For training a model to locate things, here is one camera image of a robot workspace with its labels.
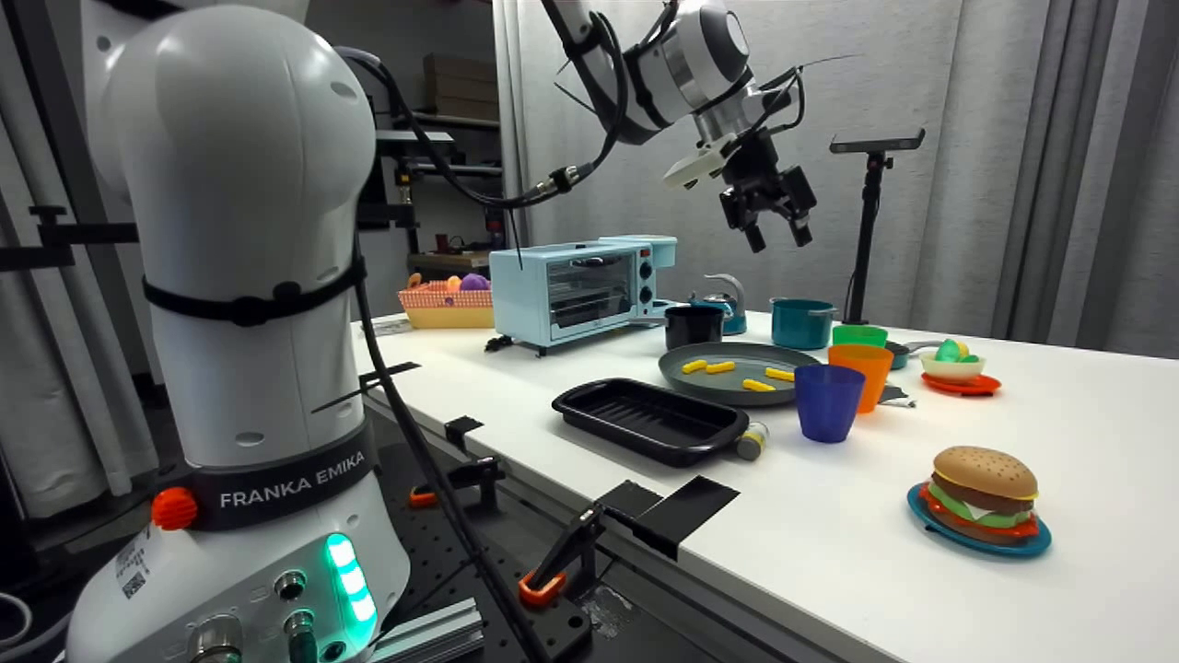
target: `white table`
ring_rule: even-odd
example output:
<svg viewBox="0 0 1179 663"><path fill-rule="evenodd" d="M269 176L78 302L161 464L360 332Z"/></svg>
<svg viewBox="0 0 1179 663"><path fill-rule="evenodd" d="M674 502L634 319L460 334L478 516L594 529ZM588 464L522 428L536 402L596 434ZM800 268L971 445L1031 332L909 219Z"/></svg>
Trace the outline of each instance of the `white table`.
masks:
<svg viewBox="0 0 1179 663"><path fill-rule="evenodd" d="M483 352L489 334L382 332L391 364L422 364L397 374L417 416L437 431L475 416L475 450L588 502L623 480L662 497L694 475L741 488L678 564L751 607L784 604L901 659L1179 659L1179 359L971 340L1001 396L931 395L909 359L892 384L918 407L876 407L845 445L816 445L794 407L772 407L751 411L772 428L762 460L678 472L572 431L548 405L602 374L662 384L662 327L548 357ZM751 314L741 341L767 341L767 316ZM1054 529L1044 559L963 553L909 519L906 488L963 440L1031 464Z"/></svg>

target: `green cup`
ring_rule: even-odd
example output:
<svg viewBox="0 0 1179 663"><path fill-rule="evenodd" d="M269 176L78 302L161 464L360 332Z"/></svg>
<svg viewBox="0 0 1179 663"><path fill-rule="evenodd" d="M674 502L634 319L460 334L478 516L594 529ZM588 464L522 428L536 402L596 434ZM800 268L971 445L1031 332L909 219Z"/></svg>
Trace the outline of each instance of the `green cup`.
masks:
<svg viewBox="0 0 1179 663"><path fill-rule="evenodd" d="M887 345L887 332L876 324L842 324L832 345Z"/></svg>

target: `blue plate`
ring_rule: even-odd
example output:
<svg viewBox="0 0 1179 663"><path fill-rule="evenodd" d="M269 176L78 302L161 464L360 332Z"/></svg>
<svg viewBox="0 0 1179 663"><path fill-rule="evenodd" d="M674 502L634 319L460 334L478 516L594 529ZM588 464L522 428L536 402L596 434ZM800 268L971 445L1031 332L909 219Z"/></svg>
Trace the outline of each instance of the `blue plate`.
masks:
<svg viewBox="0 0 1179 663"><path fill-rule="evenodd" d="M1038 535L1031 542L1019 542L1019 546L990 546L990 542L966 536L963 529L945 526L925 507L922 483L909 487L906 502L909 502L909 513L925 523L925 529L931 529L931 535L939 535L939 536L949 536L949 542L955 542L963 547L983 553L983 555L1037 559L1054 546L1054 529L1044 519L1038 519Z"/></svg>

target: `yellow cup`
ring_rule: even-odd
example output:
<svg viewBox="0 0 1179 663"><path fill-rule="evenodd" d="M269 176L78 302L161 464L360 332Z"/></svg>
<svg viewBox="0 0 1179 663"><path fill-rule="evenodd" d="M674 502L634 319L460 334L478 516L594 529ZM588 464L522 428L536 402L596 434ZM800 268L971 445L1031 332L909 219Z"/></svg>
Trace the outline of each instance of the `yellow cup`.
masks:
<svg viewBox="0 0 1179 663"><path fill-rule="evenodd" d="M861 373L861 395L857 411L874 411L876 402L884 396L892 352L884 345L830 345L825 359Z"/></svg>

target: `green led light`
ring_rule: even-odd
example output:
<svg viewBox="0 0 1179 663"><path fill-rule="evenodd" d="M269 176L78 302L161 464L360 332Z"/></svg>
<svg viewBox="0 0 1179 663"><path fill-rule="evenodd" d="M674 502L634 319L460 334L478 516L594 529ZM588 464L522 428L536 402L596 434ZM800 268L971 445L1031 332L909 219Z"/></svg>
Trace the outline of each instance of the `green led light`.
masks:
<svg viewBox="0 0 1179 663"><path fill-rule="evenodd" d="M369 595L369 591L365 591L365 595L358 595L358 599L354 599L354 618L358 618L358 621L369 621L371 613L378 613L371 595Z"/></svg>
<svg viewBox="0 0 1179 663"><path fill-rule="evenodd" d="M358 559L358 547L354 547L354 542L347 542L347 535L333 535L330 536L330 555L333 555L337 566L347 566L347 564Z"/></svg>
<svg viewBox="0 0 1179 663"><path fill-rule="evenodd" d="M347 595L365 591L365 574L360 574L360 566L351 566L347 574L339 574L339 584L343 584Z"/></svg>

